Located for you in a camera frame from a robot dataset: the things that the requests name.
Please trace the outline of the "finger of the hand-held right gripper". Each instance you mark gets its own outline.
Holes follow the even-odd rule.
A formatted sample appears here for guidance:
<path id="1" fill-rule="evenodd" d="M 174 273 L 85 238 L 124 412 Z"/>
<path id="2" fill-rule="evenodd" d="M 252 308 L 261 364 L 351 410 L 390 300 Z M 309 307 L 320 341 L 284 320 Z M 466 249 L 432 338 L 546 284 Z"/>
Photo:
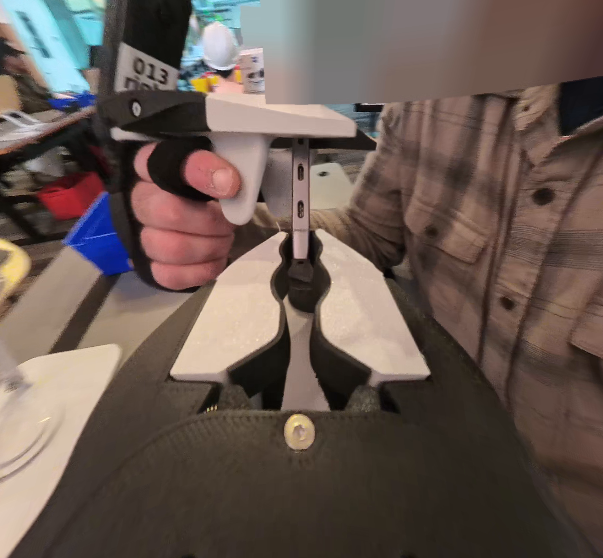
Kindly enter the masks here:
<path id="1" fill-rule="evenodd" d="M 269 212 L 277 218 L 296 214 L 294 188 L 309 188 L 309 166 L 316 150 L 373 151 L 376 141 L 367 135 L 353 138 L 312 138 L 296 140 L 278 138 L 269 148 L 263 175 L 263 200 Z"/>
<path id="2" fill-rule="evenodd" d="M 208 95 L 207 138 L 216 155 L 239 172 L 241 185 L 231 199 L 220 199 L 225 218 L 248 223 L 259 195 L 271 143 L 278 138 L 353 138 L 357 126 L 324 105 L 270 105 L 263 95 Z"/>

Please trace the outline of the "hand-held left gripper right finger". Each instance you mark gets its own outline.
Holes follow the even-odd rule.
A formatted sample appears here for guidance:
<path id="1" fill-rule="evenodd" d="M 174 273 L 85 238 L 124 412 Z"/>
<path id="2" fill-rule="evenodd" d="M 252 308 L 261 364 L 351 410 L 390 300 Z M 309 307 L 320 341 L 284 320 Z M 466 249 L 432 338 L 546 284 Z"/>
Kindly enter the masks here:
<path id="1" fill-rule="evenodd" d="M 326 231 L 312 233 L 310 363 L 332 410 L 360 387 L 418 382 L 431 371 L 386 277 Z"/>

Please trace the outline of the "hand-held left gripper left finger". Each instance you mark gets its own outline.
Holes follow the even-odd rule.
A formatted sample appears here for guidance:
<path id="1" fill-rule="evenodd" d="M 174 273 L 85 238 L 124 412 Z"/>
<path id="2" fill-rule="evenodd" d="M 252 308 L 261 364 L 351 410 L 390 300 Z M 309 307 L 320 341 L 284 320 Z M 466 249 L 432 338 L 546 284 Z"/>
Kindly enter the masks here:
<path id="1" fill-rule="evenodd" d="M 290 365 L 284 298 L 289 290 L 286 232 L 278 232 L 218 276 L 184 341 L 175 381 L 238 385 L 262 408 L 280 410 Z"/>

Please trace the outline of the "grey usb hub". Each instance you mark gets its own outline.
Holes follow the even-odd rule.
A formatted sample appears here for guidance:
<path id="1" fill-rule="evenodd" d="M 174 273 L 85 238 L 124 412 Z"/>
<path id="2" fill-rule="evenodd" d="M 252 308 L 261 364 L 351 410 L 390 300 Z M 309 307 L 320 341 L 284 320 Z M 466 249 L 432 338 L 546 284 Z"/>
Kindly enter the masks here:
<path id="1" fill-rule="evenodd" d="M 291 248 L 289 269 L 289 300 L 291 306 L 303 313 L 312 313 L 313 265 L 310 226 L 310 147 L 309 140 L 298 138 L 292 142 L 292 214 Z"/>

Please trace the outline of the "blue plastic bin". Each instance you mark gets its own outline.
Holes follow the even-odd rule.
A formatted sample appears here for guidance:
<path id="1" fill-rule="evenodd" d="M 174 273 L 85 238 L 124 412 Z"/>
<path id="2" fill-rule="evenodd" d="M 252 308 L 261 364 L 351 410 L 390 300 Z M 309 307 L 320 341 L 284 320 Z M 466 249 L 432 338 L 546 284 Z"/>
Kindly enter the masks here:
<path id="1" fill-rule="evenodd" d="M 110 195 L 102 192 L 62 240 L 104 276 L 133 270 L 132 261 L 110 214 Z"/>

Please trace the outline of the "person's right hand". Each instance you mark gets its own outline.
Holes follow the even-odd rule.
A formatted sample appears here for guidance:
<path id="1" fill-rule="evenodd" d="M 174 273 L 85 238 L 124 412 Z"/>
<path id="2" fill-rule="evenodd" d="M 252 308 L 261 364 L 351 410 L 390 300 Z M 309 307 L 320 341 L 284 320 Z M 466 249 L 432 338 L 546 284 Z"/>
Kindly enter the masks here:
<path id="1" fill-rule="evenodd" d="M 214 200 L 195 202 L 158 187 L 148 173 L 157 147 L 141 147 L 133 162 L 138 180 L 130 204 L 141 224 L 140 245 L 154 281 L 164 289 L 183 291 L 213 281 L 226 268 L 235 227 L 222 213 L 219 199 L 234 198 L 241 179 L 218 155 L 196 150 L 180 166 L 181 180 Z"/>

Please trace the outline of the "white printed carton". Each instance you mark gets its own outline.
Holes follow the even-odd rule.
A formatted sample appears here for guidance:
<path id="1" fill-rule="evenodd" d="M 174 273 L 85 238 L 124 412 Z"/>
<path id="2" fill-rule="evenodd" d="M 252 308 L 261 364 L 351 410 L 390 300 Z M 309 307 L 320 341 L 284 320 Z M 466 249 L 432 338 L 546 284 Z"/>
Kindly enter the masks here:
<path id="1" fill-rule="evenodd" d="M 238 66 L 241 72 L 241 84 L 245 94 L 262 95 L 265 93 L 265 71 L 263 48 L 242 50 Z"/>

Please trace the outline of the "white hard hat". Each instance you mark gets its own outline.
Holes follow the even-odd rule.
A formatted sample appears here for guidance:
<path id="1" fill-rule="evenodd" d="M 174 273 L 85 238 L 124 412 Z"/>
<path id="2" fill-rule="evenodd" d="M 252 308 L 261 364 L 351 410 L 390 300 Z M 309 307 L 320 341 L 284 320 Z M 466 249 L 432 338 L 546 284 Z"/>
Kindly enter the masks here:
<path id="1" fill-rule="evenodd" d="M 201 47 L 203 62 L 210 69 L 229 73 L 236 67 L 239 45 L 233 32 L 224 24 L 214 21 L 205 26 Z"/>

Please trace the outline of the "person's plaid shirt torso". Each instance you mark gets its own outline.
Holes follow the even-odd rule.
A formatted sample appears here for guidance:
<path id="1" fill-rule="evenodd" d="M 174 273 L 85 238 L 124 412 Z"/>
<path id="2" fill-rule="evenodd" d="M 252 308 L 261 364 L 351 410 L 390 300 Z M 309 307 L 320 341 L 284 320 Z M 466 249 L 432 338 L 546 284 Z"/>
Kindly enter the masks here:
<path id="1" fill-rule="evenodd" d="M 602 77 L 388 103 L 350 215 L 406 257 L 602 552 Z"/>

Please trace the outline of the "white metal stand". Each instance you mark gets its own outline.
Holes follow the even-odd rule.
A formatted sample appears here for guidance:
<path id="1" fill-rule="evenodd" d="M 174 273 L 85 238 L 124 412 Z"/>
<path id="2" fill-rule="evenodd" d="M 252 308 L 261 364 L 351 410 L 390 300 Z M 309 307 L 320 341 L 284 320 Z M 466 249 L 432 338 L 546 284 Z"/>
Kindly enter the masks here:
<path id="1" fill-rule="evenodd" d="M 117 371 L 117 344 L 32 358 L 1 390 L 1 557 L 9 557 L 56 490 Z"/>

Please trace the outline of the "red plastic tub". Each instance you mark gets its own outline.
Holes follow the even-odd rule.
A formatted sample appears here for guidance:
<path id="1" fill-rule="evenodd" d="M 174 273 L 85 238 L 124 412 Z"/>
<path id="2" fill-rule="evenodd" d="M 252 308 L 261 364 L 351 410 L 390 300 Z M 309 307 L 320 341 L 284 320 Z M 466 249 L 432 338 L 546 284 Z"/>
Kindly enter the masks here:
<path id="1" fill-rule="evenodd" d="M 97 173 L 84 171 L 45 185 L 35 196 L 54 219 L 67 221 L 81 217 L 104 190 Z"/>

